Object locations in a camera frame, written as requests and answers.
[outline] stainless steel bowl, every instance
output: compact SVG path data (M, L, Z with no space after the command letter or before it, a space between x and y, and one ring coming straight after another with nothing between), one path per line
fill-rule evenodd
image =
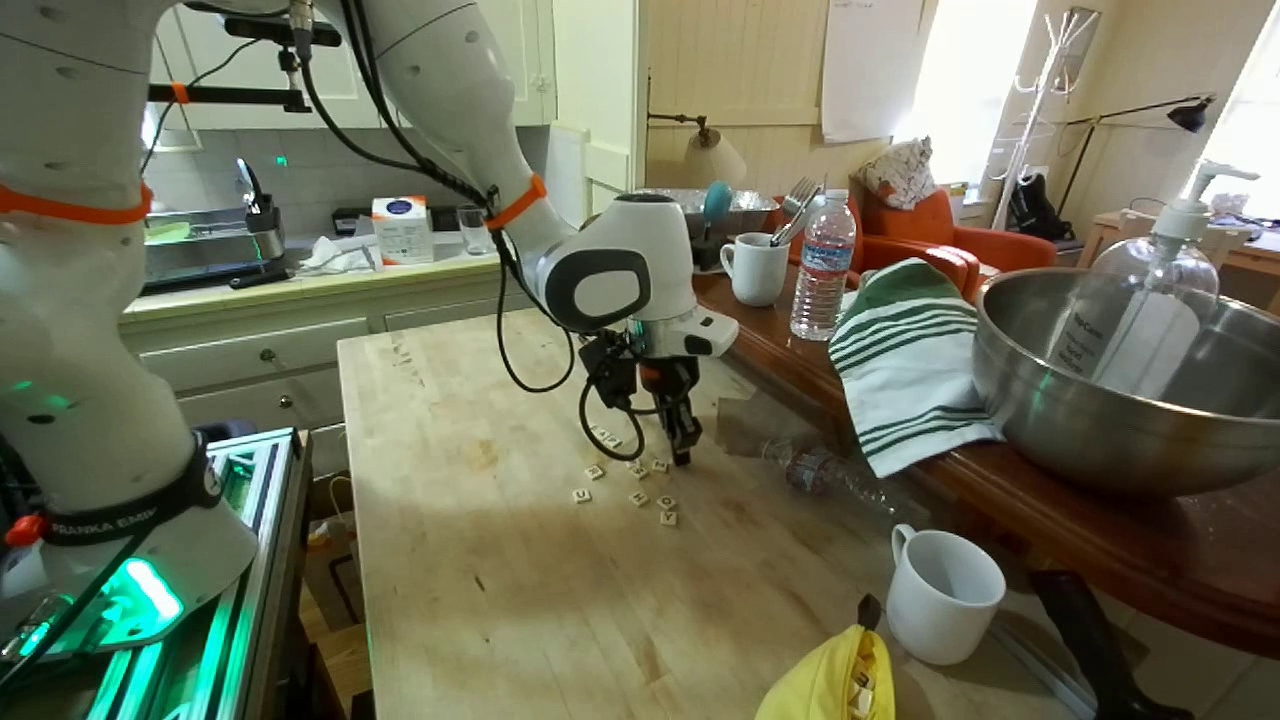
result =
M1127 288L1087 272L1006 272L980 295L975 387L1040 469L1119 495L1280 479L1280 319L1221 299L1159 397L1068 372L1057 354L1081 295L1115 323Z

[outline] plastic water bottle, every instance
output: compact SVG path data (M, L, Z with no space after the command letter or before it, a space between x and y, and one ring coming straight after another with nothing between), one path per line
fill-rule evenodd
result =
M807 207L807 230L798 240L798 276L790 299L790 334L827 338L837 332L837 313L842 295L842 276L851 265L851 213L848 190L827 189Z

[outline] striped dish towel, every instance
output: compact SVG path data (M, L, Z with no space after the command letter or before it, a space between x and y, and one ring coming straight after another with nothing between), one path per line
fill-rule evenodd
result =
M839 307L827 354L872 471L896 476L996 425L973 387L975 313L923 259L900 259Z

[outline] bottle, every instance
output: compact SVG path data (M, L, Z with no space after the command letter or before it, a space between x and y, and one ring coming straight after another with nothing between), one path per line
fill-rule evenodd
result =
M790 295L790 334L833 338L851 265L851 213L842 189L825 189L807 207L807 230L798 234L798 276Z
M1229 164L1200 164L1187 197L1172 198L1153 234L1111 244L1095 265L1087 299L1077 313L1081 332L1059 344L1064 367L1100 387L1159 401L1187 361L1202 323L1212 323L1221 278L1194 249L1207 207L1202 189L1217 177L1251 177Z

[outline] wooden table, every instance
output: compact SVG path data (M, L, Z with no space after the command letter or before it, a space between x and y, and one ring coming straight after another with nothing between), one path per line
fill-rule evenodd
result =
M738 307L716 276L698 278L698 299L745 323L736 367L848 434L825 344L790 338L781 307ZM1124 502L1040 471L1006 445L949 452L918 463L918 476L1012 530L1031 562L1081 570L1093 588L1217 643L1280 654L1280 485Z
M562 367L531 313L509 314L509 352L529 381ZM738 720L888 588L888 528L790 492L759 452L812 426L719 361L698 367L690 463L640 479L604 459L591 479L578 376L522 397L493 314L338 344L380 716ZM674 528L657 501L680 501ZM1057 699L983 643L964 673L900 659L900 712L1052 716Z

